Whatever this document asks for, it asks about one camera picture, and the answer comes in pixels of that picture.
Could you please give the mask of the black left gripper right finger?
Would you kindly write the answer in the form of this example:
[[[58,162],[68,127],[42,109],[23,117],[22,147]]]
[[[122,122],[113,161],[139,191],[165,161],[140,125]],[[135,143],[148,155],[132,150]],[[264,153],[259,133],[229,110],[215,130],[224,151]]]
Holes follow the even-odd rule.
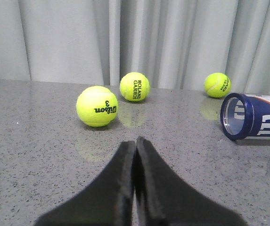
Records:
[[[152,143],[138,137],[135,188],[142,226],[245,226],[236,212],[183,181]]]

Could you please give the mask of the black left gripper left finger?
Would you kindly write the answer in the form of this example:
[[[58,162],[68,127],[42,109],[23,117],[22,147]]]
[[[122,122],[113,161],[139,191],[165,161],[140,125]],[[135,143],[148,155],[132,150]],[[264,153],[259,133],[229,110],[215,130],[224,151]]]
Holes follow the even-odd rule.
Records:
[[[42,215],[37,226],[130,226],[135,143],[121,142],[111,161],[79,194]]]

